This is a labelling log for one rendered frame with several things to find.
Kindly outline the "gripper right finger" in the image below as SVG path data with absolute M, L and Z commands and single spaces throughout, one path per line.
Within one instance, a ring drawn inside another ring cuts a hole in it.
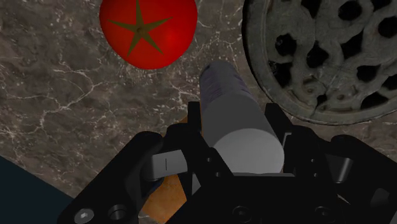
M 326 141 L 276 103 L 265 116 L 284 148 L 283 171 L 300 182 L 302 224 L 397 224 L 396 162 L 350 135 Z

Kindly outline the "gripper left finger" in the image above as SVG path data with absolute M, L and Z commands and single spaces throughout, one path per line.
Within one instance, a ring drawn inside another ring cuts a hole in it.
M 189 102 L 188 121 L 164 136 L 136 134 L 61 212 L 57 224 L 138 224 L 138 214 L 164 176 L 196 175 L 200 188 L 166 224 L 233 224 L 233 201 L 226 192 L 232 173 L 200 134 L 200 104 Z M 155 156 L 164 175 L 147 176 Z

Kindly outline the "grey cylinder bottle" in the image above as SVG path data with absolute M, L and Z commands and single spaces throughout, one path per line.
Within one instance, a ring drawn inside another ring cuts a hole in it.
M 264 112 L 229 62 L 218 60 L 200 75 L 202 134 L 232 173 L 280 173 L 284 150 Z

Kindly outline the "orange brown flat object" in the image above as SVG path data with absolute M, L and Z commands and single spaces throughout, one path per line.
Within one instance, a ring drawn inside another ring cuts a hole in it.
M 162 183 L 148 197 L 143 212 L 164 224 L 200 188 L 200 183 L 196 175 L 188 171 L 180 150 L 154 155 L 148 168 L 148 175 L 162 178 Z

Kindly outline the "grey perforated round bowl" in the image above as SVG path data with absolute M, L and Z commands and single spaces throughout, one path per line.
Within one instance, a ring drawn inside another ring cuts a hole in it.
M 254 79 L 287 113 L 321 125 L 397 111 L 397 0 L 245 0 Z

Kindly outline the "red tomato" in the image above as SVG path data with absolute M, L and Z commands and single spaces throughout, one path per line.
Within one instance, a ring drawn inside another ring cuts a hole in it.
M 187 51 L 198 12 L 195 0 L 102 0 L 99 20 L 106 41 L 124 61 L 160 69 Z

